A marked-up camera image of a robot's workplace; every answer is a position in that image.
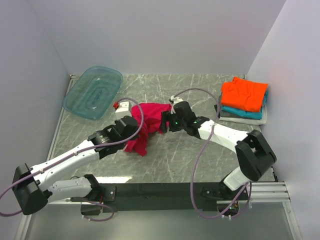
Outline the magenta t-shirt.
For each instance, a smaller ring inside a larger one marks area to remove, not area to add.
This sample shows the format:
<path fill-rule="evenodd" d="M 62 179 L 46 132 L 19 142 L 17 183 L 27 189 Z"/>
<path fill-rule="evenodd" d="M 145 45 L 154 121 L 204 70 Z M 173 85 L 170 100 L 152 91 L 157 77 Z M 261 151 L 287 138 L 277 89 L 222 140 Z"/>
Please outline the magenta t-shirt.
<path fill-rule="evenodd" d="M 159 132 L 162 134 L 160 130 L 160 124 L 161 124 L 161 113 L 163 111 L 171 111 L 172 106 L 167 103 L 155 103 L 155 102 L 149 102 L 149 103 L 140 103 L 139 104 L 142 111 L 143 111 L 143 122 L 147 125 L 147 131 L 148 131 L 148 138 L 149 135 L 154 134 L 156 132 Z M 127 153 L 135 152 L 139 154 L 140 156 L 144 157 L 147 152 L 147 145 L 148 145 L 148 139 L 147 142 L 139 143 L 136 139 L 129 140 L 126 144 L 126 147 L 124 149 Z"/>

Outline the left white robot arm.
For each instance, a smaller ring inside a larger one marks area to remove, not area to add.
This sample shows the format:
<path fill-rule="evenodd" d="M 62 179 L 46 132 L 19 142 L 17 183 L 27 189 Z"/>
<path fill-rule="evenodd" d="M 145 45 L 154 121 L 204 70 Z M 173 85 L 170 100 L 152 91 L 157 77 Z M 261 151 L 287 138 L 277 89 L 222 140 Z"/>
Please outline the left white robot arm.
<path fill-rule="evenodd" d="M 14 172 L 12 191 L 24 215 L 31 215 L 48 203 L 65 198 L 100 200 L 103 190 L 92 174 L 70 180 L 61 178 L 86 164 L 122 150 L 137 137 L 143 126 L 132 116 L 95 131 L 78 146 L 44 163 L 29 167 L 19 165 Z"/>

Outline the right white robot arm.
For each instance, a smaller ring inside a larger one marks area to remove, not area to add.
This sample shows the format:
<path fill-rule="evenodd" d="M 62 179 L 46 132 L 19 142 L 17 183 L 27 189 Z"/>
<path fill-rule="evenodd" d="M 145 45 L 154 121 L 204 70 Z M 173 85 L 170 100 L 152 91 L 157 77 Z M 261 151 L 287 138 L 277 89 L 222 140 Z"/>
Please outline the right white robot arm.
<path fill-rule="evenodd" d="M 236 153 L 239 166 L 227 174 L 213 192 L 219 200 L 232 199 L 244 184 L 258 181 L 277 161 L 260 131 L 236 130 L 207 117 L 196 116 L 190 104 L 179 97 L 172 97 L 170 104 L 171 110 L 161 113 L 160 130 L 163 133 L 184 130 L 189 136 L 209 140 Z"/>

